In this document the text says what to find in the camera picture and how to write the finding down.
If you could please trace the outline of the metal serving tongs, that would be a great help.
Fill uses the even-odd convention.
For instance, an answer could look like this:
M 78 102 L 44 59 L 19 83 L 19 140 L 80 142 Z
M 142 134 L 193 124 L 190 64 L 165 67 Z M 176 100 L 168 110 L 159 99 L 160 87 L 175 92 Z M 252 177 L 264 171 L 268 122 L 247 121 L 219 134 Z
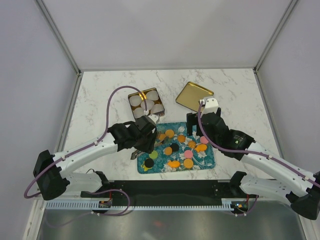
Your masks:
M 165 136 L 163 139 L 156 140 L 153 148 L 155 149 L 156 147 L 159 147 L 159 146 L 163 145 L 168 139 L 169 139 L 169 137 L 168 137 L 168 136 Z M 144 152 L 141 151 L 141 150 L 135 150 L 135 151 L 131 154 L 130 160 L 135 160 L 138 156 L 140 156 L 140 155 L 143 154 L 143 153 L 144 153 Z

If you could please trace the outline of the gold tin lid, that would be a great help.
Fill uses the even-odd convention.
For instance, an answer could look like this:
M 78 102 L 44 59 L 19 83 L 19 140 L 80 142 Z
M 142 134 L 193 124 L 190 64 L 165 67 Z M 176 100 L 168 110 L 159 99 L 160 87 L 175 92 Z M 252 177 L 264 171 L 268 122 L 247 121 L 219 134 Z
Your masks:
M 197 111 L 199 108 L 199 100 L 213 95 L 214 92 L 212 90 L 189 81 L 178 94 L 175 102 L 189 110 Z

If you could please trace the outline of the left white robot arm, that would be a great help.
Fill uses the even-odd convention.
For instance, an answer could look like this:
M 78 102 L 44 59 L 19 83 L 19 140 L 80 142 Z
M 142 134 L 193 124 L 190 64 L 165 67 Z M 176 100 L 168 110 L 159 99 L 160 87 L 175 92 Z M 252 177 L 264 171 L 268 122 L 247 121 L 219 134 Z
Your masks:
M 48 150 L 38 155 L 33 175 L 45 201 L 54 200 L 67 192 L 89 192 L 105 197 L 110 190 L 102 172 L 78 173 L 84 165 L 116 152 L 134 148 L 144 153 L 154 150 L 157 138 L 155 114 L 135 121 L 116 123 L 100 137 L 74 149 L 51 154 Z

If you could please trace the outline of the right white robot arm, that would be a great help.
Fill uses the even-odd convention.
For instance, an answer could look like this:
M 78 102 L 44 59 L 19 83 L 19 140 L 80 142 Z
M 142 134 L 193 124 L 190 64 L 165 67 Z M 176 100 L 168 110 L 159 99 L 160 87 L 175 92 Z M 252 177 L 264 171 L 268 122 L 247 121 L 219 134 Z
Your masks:
M 223 155 L 252 165 L 273 179 L 261 179 L 237 171 L 229 181 L 228 191 L 233 197 L 256 195 L 280 201 L 300 216 L 316 220 L 320 213 L 320 174 L 301 169 L 273 154 L 248 134 L 230 129 L 216 112 L 188 113 L 187 135 L 193 127 Z

